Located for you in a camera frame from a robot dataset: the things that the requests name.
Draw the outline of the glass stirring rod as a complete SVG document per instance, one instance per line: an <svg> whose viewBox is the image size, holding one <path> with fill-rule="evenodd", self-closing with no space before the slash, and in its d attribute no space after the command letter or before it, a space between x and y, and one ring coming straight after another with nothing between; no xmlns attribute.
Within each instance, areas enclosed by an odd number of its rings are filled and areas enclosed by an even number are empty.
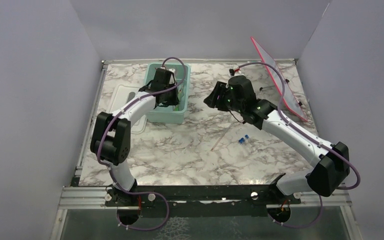
<svg viewBox="0 0 384 240"><path fill-rule="evenodd" d="M223 137L225 136L225 134L229 131L229 128L226 128L223 133L221 134L221 136L217 139L217 141L215 142L215 144L212 146L211 148L211 151L213 151L216 146L219 144L219 142L223 139Z"/></svg>

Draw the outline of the teal plastic bin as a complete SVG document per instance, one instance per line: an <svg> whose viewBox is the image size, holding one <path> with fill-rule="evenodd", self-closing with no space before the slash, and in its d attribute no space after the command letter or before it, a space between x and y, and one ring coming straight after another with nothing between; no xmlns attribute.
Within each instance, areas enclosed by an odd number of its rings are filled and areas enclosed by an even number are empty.
<svg viewBox="0 0 384 240"><path fill-rule="evenodd" d="M188 108L191 66L185 63L186 70L184 70L180 63L167 62L164 66L167 70L174 73L177 82L182 80L184 72L186 72L186 79L183 81L182 85L178 87L178 97L180 102L175 106L159 106L148 112L146 117L151 123L182 124Z"/></svg>

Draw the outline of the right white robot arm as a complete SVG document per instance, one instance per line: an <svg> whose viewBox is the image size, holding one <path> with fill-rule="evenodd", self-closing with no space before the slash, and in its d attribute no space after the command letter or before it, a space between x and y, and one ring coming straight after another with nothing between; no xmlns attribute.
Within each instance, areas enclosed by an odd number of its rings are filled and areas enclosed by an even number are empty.
<svg viewBox="0 0 384 240"><path fill-rule="evenodd" d="M218 81L204 103L223 112L237 112L245 123L266 131L299 153L312 167L280 177L268 190L269 199L279 204L298 192L316 192L329 197L349 175L349 148L310 133L289 118L281 118L277 106L256 97L252 83L243 75Z"/></svg>

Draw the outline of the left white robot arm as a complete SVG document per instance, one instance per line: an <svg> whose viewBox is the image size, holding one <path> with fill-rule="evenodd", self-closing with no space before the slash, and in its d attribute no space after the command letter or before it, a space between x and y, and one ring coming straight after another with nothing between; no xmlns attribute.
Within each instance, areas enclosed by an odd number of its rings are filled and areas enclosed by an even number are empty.
<svg viewBox="0 0 384 240"><path fill-rule="evenodd" d="M131 128L156 107L178 104L179 85L172 71L157 68L154 78L139 89L135 98L113 113L101 112L96 117L90 151L109 170L113 186L119 190L118 199L124 205L137 199L133 189L137 182L126 160L131 148Z"/></svg>

